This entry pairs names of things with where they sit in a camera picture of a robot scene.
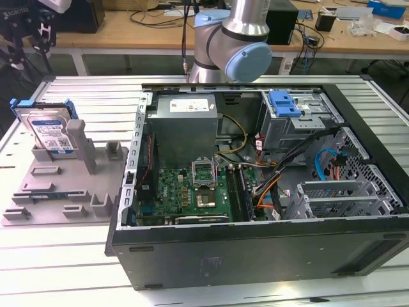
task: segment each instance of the open computer tower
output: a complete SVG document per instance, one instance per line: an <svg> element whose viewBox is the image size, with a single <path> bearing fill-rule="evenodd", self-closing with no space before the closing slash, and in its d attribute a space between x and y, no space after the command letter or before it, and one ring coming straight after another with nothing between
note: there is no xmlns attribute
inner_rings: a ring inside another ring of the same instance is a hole
<svg viewBox="0 0 409 307"><path fill-rule="evenodd" d="M138 290L362 276L408 182L336 86L145 84L112 247Z"/></svg>

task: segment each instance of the blue storage box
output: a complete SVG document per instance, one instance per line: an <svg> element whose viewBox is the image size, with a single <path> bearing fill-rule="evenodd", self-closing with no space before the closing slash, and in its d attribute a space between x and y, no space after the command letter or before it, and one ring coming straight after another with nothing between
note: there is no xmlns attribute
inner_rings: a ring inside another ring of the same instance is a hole
<svg viewBox="0 0 409 307"><path fill-rule="evenodd" d="M374 15L385 16L394 19L400 19L406 10L406 8L402 6L387 6L375 0L369 0L367 7L373 8L372 14Z"/></svg>

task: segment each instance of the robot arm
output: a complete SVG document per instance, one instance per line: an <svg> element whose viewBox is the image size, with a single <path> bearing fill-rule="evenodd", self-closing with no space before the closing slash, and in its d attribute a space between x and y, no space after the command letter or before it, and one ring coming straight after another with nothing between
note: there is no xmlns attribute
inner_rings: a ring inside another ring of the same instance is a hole
<svg viewBox="0 0 409 307"><path fill-rule="evenodd" d="M71 5L71 0L38 0L53 11L39 9L37 0L11 0L0 4L0 35L7 43L7 52L0 49L0 59L16 69L27 69L22 39L29 41L37 53L44 58L49 72L48 62L50 47L56 44L54 30L55 12L64 13Z"/></svg>
<svg viewBox="0 0 409 307"><path fill-rule="evenodd" d="M195 19L195 64L190 83L249 83L263 75L272 60L265 42L270 0L233 0L231 11L207 10Z"/></svg>

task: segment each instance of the motherboard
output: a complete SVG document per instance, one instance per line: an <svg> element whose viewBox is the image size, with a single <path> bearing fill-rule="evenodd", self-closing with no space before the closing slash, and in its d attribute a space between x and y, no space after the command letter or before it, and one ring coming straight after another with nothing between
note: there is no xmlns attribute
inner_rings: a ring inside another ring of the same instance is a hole
<svg viewBox="0 0 409 307"><path fill-rule="evenodd" d="M160 169L158 196L141 203L137 224L249 221L253 218L250 193L256 184L254 170L246 167Z"/></svg>

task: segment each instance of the floor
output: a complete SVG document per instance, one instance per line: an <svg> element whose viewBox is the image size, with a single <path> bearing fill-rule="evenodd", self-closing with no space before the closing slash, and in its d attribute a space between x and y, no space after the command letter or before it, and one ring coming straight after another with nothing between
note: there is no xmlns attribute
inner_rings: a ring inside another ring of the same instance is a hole
<svg viewBox="0 0 409 307"><path fill-rule="evenodd" d="M39 68L42 74L45 67L42 60L36 54L29 59ZM123 56L89 55L85 56L85 61L92 75L181 75L181 59L179 56L131 56L133 63L132 71L127 71ZM279 58L273 59L266 74L277 74L280 65ZM54 54L50 58L51 65L56 75L77 75L75 66L69 55ZM342 75L348 60L343 59L317 59L311 67L311 75ZM353 67L351 74L360 74L360 69L365 67L369 61L358 60ZM189 66L193 65L193 58L189 58ZM42 80L42 76L33 70L35 81L29 83L24 81L26 76L10 67L0 67L0 137L14 121L14 116L8 106L11 98L29 98ZM292 74L302 74L301 68L294 69ZM400 80L402 71L397 67L382 61L371 67L369 75L395 100L400 101L404 92L409 87L409 79ZM409 95L402 103L403 108L409 110Z"/></svg>

